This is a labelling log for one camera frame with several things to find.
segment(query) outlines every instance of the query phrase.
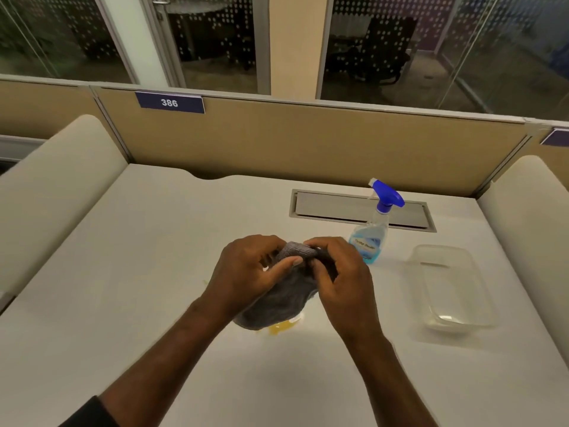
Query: bottle label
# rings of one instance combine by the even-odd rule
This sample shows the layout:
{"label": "bottle label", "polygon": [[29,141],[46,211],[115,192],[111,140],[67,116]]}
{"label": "bottle label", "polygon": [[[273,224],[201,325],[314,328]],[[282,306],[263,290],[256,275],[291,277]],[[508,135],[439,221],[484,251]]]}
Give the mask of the bottle label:
{"label": "bottle label", "polygon": [[381,240],[372,237],[353,237],[350,240],[352,245],[357,249],[359,254],[365,259],[372,259],[377,255]]}

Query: person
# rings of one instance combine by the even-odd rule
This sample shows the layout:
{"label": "person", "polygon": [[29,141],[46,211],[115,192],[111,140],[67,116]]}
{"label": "person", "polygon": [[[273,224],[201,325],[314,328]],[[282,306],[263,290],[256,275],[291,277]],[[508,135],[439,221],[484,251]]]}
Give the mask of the person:
{"label": "person", "polygon": [[[378,425],[436,426],[383,335],[372,276],[358,252],[343,238],[313,238],[305,244],[327,249],[336,264],[338,276],[332,281],[321,262],[310,263],[324,310],[365,382]],[[263,270],[284,245],[277,236],[253,235],[225,247],[203,294],[138,361],[61,427],[158,426],[217,334],[302,263],[300,257],[289,257]]]}

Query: gray cloth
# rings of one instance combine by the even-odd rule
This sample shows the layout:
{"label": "gray cloth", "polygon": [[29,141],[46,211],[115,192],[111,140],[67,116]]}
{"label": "gray cloth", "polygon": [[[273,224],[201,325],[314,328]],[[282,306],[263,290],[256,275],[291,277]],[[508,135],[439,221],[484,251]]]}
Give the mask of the gray cloth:
{"label": "gray cloth", "polygon": [[295,266],[251,307],[239,313],[233,322],[248,330],[260,330],[298,315],[306,302],[318,292],[312,268],[307,263],[312,258],[317,258],[324,264],[332,281],[338,276],[334,260],[327,251],[301,243],[287,243],[275,256],[271,266],[289,256],[301,256],[304,262]]}

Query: person's left hand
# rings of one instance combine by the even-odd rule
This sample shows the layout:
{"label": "person's left hand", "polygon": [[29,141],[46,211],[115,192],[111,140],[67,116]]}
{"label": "person's left hand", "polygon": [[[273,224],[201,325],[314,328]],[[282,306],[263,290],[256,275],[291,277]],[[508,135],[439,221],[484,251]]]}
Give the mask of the person's left hand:
{"label": "person's left hand", "polygon": [[291,256],[269,270],[263,270],[285,244],[275,235],[251,235],[229,243],[221,252],[212,278],[199,298],[202,308],[229,323],[293,266],[302,263],[300,256]]}

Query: black sleeve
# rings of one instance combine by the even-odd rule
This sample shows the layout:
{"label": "black sleeve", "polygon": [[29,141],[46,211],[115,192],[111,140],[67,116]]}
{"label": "black sleeve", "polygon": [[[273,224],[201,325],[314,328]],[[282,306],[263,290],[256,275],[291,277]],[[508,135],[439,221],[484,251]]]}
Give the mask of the black sleeve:
{"label": "black sleeve", "polygon": [[59,427],[119,427],[97,396],[91,397]]}

